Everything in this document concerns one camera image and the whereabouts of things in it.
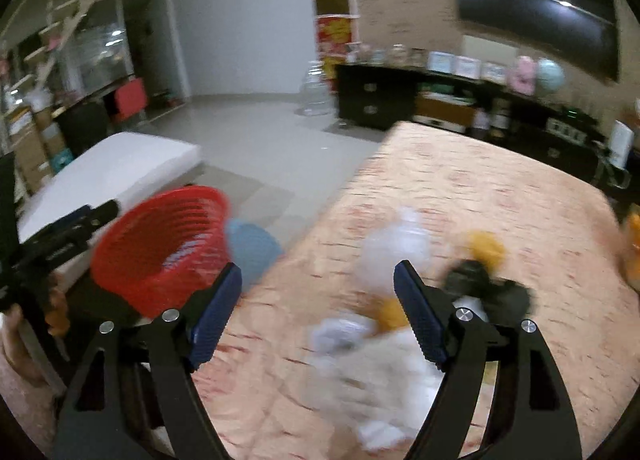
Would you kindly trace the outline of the white picture frame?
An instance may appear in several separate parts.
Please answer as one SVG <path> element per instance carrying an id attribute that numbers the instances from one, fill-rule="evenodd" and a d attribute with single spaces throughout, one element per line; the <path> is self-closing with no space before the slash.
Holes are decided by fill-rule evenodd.
<path id="1" fill-rule="evenodd" d="M 480 79 L 483 62 L 469 56 L 457 56 L 454 62 L 454 76 L 470 80 Z"/>

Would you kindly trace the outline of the red chair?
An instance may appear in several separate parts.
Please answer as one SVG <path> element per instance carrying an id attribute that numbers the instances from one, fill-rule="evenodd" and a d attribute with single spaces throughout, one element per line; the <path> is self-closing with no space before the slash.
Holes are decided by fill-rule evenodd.
<path id="1" fill-rule="evenodd" d="M 140 114 L 149 104 L 143 79 L 134 78 L 119 87 L 115 91 L 115 103 L 117 107 L 115 121 L 118 123 Z"/>

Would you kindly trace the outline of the rose pattern tablecloth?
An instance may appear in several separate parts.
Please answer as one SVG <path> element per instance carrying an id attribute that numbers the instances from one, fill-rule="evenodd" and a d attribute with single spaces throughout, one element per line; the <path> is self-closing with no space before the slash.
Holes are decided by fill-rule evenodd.
<path id="1" fill-rule="evenodd" d="M 359 459 L 308 404 L 308 330 L 372 301 L 352 271 L 362 239 L 401 207 L 432 237 L 420 268 L 436 286 L 473 231 L 506 248 L 500 274 L 533 292 L 534 319 L 562 373 L 582 450 L 611 432 L 639 384 L 639 298 L 620 273 L 624 236 L 597 188 L 541 162 L 403 122 L 318 222 L 244 295 L 194 382 L 235 459 Z"/>

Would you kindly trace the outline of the red plastic mesh basket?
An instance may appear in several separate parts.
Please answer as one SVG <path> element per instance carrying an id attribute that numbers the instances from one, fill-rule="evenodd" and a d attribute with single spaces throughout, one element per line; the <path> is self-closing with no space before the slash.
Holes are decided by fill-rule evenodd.
<path id="1" fill-rule="evenodd" d="M 208 186 L 156 195 L 118 220 L 94 248 L 90 272 L 102 289 L 153 319 L 209 288 L 231 261 L 228 197 Z"/>

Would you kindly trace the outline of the pink plush toy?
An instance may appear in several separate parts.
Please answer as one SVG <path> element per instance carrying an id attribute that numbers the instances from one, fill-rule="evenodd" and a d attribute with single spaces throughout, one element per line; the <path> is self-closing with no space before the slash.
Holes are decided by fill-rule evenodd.
<path id="1" fill-rule="evenodd" d="M 508 86 L 518 94 L 533 96 L 536 90 L 537 62 L 529 56 L 519 56 L 508 72 Z"/>

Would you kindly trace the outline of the light blue globe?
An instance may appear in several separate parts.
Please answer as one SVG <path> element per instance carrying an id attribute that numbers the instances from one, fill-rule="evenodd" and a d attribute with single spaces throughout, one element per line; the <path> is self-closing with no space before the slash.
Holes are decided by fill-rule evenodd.
<path id="1" fill-rule="evenodd" d="M 536 94 L 551 95 L 558 92 L 565 83 L 562 67 L 548 58 L 539 58 L 536 71 Z"/>

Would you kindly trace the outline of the clear plastic bag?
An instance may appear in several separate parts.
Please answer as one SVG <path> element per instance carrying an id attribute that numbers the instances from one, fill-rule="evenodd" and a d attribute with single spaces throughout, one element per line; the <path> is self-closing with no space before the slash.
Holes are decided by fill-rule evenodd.
<path id="1" fill-rule="evenodd" d="M 400 208 L 390 224 L 363 239 L 352 271 L 356 283 L 377 297 L 393 297 L 396 265 L 407 260 L 418 272 L 426 271 L 431 263 L 431 240 L 422 215 L 411 208 Z"/>

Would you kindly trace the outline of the black tv cabinet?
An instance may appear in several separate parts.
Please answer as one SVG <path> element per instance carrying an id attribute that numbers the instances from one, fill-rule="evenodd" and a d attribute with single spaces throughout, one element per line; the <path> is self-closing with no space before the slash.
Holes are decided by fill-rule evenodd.
<path id="1" fill-rule="evenodd" d="M 444 129 L 515 151 L 584 181 L 611 155 L 596 119 L 506 87 L 426 70 L 335 67 L 338 119 L 387 131 L 400 121 Z"/>

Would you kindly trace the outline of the red festive wall poster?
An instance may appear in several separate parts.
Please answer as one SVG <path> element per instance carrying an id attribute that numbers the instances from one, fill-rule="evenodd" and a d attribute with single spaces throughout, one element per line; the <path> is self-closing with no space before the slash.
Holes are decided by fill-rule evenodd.
<path id="1" fill-rule="evenodd" d="M 316 37 L 319 60 L 326 80 L 335 80 L 335 67 L 344 64 L 349 43 L 355 41 L 356 17 L 344 14 L 326 14 L 316 17 Z"/>

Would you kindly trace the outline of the black plastic bag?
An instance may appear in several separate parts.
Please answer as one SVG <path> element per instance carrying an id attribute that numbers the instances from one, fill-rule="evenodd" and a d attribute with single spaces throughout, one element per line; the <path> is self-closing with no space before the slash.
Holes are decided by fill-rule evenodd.
<path id="1" fill-rule="evenodd" d="M 511 279 L 491 278 L 476 260 L 462 260 L 451 267 L 442 280 L 442 290 L 454 304 L 469 307 L 494 325 L 517 326 L 532 308 L 526 287 Z"/>

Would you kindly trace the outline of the yellow foam fruit net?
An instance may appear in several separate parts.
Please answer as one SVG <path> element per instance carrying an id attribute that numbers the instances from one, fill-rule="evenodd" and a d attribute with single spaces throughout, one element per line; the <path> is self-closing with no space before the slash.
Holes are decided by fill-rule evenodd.
<path id="1" fill-rule="evenodd" d="M 475 261 L 479 261 L 489 274 L 497 272 L 506 259 L 506 248 L 491 232 L 470 232 L 468 249 L 470 256 Z"/>

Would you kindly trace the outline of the wall mounted black television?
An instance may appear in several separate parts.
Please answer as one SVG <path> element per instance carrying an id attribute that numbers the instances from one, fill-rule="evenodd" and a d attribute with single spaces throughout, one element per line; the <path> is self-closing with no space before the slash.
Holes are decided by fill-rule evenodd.
<path id="1" fill-rule="evenodd" d="M 614 0 L 457 0 L 462 20 L 547 46 L 603 80 L 620 79 Z"/>

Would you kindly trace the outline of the white cushioned sofa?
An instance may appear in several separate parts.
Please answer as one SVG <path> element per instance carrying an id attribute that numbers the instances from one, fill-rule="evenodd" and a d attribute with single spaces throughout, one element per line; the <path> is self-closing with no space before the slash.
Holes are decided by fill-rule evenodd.
<path id="1" fill-rule="evenodd" d="M 115 200 L 125 213 L 162 191 L 193 182 L 203 165 L 198 145 L 136 132 L 111 135 L 66 165 L 29 200 L 18 222 L 20 239 L 82 206 Z"/>

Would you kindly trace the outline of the white router box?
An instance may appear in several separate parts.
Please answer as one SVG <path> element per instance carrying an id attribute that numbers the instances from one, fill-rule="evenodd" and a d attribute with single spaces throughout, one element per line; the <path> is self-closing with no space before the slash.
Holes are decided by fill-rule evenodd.
<path id="1" fill-rule="evenodd" d="M 608 161 L 610 164 L 617 169 L 624 170 L 633 146 L 634 130 L 629 128 L 626 123 L 616 120 L 608 139 L 608 150 L 610 151 Z"/>

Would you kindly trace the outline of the stacked cardboard boxes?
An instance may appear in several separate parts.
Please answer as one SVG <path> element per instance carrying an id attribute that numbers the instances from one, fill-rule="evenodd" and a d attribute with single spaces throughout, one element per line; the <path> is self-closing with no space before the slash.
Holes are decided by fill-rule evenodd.
<path id="1" fill-rule="evenodd" d="M 31 194 L 43 189 L 74 159 L 51 107 L 37 113 L 27 106 L 15 108 L 9 113 L 9 135 L 18 172 Z"/>

